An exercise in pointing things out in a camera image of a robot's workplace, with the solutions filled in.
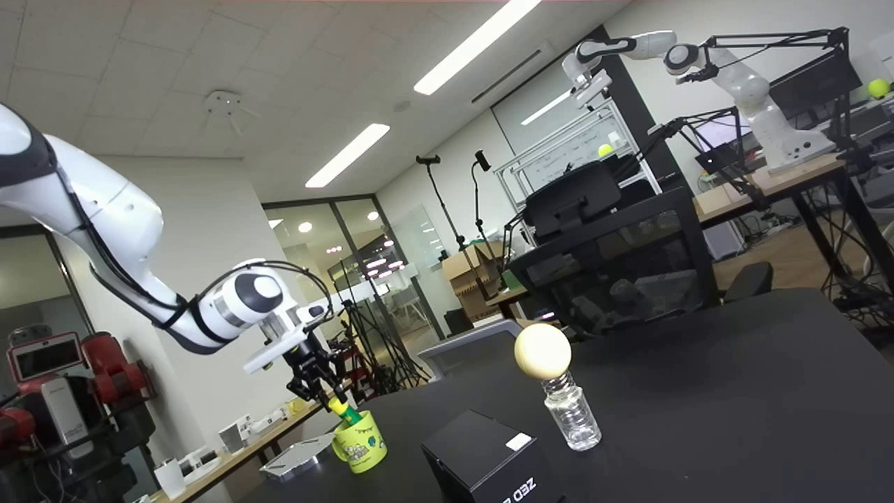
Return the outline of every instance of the yellow tennis ball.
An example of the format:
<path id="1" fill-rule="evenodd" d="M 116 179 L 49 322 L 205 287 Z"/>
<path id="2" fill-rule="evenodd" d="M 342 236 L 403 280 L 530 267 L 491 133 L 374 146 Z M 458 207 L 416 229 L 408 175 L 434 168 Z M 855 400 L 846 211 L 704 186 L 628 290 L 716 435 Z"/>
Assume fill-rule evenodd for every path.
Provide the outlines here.
<path id="1" fill-rule="evenodd" d="M 571 344 L 554 325 L 530 325 L 514 337 L 514 362 L 536 379 L 557 379 L 571 366 Z"/>
<path id="2" fill-rule="evenodd" d="M 892 81 L 885 81 L 885 79 L 873 79 L 873 81 L 866 84 L 866 91 L 869 91 L 873 101 L 881 101 L 881 98 L 885 98 L 885 94 L 892 91 Z"/>
<path id="3" fill-rule="evenodd" d="M 614 154 L 613 141 L 605 141 L 605 146 L 598 146 L 596 158 L 607 158 L 613 154 Z"/>

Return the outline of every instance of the black box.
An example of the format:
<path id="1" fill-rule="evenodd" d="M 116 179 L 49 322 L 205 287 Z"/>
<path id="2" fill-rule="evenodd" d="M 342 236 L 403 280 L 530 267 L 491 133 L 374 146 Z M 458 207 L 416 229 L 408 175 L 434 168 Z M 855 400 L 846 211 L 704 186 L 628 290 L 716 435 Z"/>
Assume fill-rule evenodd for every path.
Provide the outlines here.
<path id="1" fill-rule="evenodd" d="M 423 445 L 445 495 L 461 503 L 564 499 L 539 445 L 496 418 L 463 410 Z"/>

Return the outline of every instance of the fluorescent light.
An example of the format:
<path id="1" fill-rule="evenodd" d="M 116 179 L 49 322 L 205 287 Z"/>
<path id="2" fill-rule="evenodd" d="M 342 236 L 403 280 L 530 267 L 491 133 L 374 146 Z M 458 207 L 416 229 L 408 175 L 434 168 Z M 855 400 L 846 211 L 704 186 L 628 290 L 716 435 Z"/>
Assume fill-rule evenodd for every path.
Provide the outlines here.
<path id="1" fill-rule="evenodd" d="M 356 164 L 363 150 L 388 133 L 391 126 L 368 122 L 347 147 L 342 147 L 322 171 L 315 171 L 304 186 L 327 186 L 342 171 Z"/>
<path id="2" fill-rule="evenodd" d="M 542 109 L 536 109 L 533 114 L 528 114 L 528 116 L 524 121 L 524 128 L 530 126 L 533 121 L 539 121 L 546 111 L 557 109 L 557 105 L 560 105 L 561 101 L 567 101 L 567 98 L 571 98 L 571 91 L 557 94 L 557 101 L 550 101 L 550 102 L 546 102 Z"/>
<path id="3" fill-rule="evenodd" d="M 424 79 L 416 81 L 413 91 L 434 94 L 456 72 L 461 72 L 473 58 L 477 58 L 491 41 L 497 41 L 514 23 L 536 7 L 539 0 L 510 0 L 497 13 L 491 13 L 469 39 L 463 39 L 447 58 L 441 58 Z"/>

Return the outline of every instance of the desk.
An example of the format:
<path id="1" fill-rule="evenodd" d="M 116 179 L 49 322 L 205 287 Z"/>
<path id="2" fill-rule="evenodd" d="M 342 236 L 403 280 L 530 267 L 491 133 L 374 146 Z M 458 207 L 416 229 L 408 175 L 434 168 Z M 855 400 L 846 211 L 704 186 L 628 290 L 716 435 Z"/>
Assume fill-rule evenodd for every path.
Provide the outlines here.
<path id="1" fill-rule="evenodd" d="M 259 433 L 253 445 L 247 445 L 239 453 L 225 453 L 220 461 L 205 471 L 202 478 L 197 478 L 194 482 L 187 482 L 187 491 L 183 491 L 180 496 L 166 496 L 166 491 L 153 495 L 153 503 L 184 503 L 184 499 L 197 499 L 202 496 L 208 489 L 213 489 L 216 482 L 220 482 L 229 471 L 236 471 L 239 466 L 244 466 L 250 457 L 259 456 L 266 447 L 278 445 L 286 433 L 292 433 L 293 427 L 299 427 L 301 422 L 307 422 L 315 410 L 322 410 L 322 406 L 314 406 L 304 414 L 296 414 L 286 422 L 271 425 L 266 433 Z"/>
<path id="2" fill-rule="evenodd" d="M 824 229 L 820 225 L 806 189 L 820 186 L 820 183 L 835 183 L 841 210 L 853 218 L 855 229 L 860 231 L 869 255 L 876 256 L 888 290 L 894 290 L 894 255 L 881 235 L 876 218 L 869 214 L 860 192 L 855 189 L 846 162 L 839 158 L 839 154 L 824 154 L 815 158 L 807 158 L 801 164 L 793 164 L 776 175 L 768 175 L 768 171 L 757 171 L 755 183 L 765 192 L 768 200 L 792 199 L 820 248 L 820 255 L 827 259 L 831 271 L 839 280 L 850 280 L 846 264 L 841 263 L 835 246 L 827 241 Z M 755 210 L 755 203 L 736 192 L 730 183 L 712 186 L 708 192 L 695 195 L 695 214 L 702 225 L 730 220 L 736 214 L 743 214 Z"/>
<path id="3" fill-rule="evenodd" d="M 441 499 L 423 438 L 461 410 L 533 433 L 571 503 L 888 503 L 894 372 L 820 292 L 765 292 L 586 341 L 577 366 L 605 442 L 571 453 L 505 362 L 368 403 L 391 447 L 368 475 L 329 453 L 266 499 Z"/>

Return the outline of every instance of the plastic water bottle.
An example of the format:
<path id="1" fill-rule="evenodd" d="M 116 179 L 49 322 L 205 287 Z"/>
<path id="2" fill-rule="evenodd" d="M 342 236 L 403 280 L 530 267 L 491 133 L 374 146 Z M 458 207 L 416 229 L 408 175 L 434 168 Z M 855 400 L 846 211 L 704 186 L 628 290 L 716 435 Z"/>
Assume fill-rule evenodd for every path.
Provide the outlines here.
<path id="1" fill-rule="evenodd" d="M 549 394 L 546 406 L 571 449 L 592 449 L 605 438 L 584 387 L 577 385 L 567 372 L 554 379 L 542 379 L 542 390 Z"/>

